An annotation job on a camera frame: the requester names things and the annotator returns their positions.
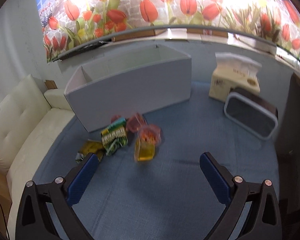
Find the tufted backrest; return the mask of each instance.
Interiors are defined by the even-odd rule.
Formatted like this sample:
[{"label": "tufted backrest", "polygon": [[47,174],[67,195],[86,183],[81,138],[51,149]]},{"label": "tufted backrest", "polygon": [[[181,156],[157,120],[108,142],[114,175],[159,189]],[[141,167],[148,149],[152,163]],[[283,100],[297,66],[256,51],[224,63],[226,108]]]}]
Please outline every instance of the tufted backrest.
[{"label": "tufted backrest", "polygon": [[51,109],[31,75],[0,103],[0,172],[7,174],[24,141]]}]

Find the tulip wallpaper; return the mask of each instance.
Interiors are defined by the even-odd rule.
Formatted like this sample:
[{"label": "tulip wallpaper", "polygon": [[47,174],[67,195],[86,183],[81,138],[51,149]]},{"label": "tulip wallpaper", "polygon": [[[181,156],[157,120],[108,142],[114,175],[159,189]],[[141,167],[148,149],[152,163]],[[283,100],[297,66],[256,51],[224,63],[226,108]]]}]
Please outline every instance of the tulip wallpaper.
[{"label": "tulip wallpaper", "polygon": [[87,41],[138,27],[223,27],[300,57],[300,14],[290,0],[37,0],[47,61]]}]

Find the open box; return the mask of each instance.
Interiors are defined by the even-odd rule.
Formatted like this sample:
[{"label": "open box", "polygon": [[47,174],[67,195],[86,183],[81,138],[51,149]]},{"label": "open box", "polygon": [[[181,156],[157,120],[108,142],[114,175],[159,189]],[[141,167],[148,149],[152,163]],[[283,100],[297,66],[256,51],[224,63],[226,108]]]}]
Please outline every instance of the open box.
[{"label": "open box", "polygon": [[166,46],[146,46],[98,58],[77,68],[65,97],[88,132],[190,98],[191,56]]}]

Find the bolt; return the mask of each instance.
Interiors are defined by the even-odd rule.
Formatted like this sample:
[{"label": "bolt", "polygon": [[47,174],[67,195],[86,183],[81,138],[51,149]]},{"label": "bolt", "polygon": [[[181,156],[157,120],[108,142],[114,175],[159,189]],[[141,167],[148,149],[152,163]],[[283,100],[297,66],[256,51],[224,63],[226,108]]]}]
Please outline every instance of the bolt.
[{"label": "bolt", "polygon": [[271,186],[271,185],[272,185],[272,182],[271,182],[271,180],[266,179],[266,180],[265,180],[265,184],[266,184],[267,186]]},{"label": "bolt", "polygon": [[55,183],[57,184],[60,184],[61,182],[63,182],[63,177],[57,177],[55,180],[54,180]]},{"label": "bolt", "polygon": [[27,187],[31,187],[33,185],[33,181],[32,180],[30,180],[30,181],[28,181],[27,183],[26,183],[26,186]]},{"label": "bolt", "polygon": [[243,182],[243,178],[241,178],[240,176],[235,176],[234,181],[238,182],[238,183],[241,183],[241,182]]}]

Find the sofa cushion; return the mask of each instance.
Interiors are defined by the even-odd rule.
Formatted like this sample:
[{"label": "sofa cushion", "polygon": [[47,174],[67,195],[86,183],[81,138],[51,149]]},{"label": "sofa cushion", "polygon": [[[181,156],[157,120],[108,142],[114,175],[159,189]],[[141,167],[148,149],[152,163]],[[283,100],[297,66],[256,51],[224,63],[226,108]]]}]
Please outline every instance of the sofa cushion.
[{"label": "sofa cushion", "polygon": [[7,174],[12,199],[8,220],[10,235],[14,235],[20,199],[27,181],[31,180],[54,140],[72,119],[74,113],[52,108],[38,123],[22,145]]},{"label": "sofa cushion", "polygon": [[0,103],[0,172],[7,174],[32,130],[51,109],[31,75]]}]

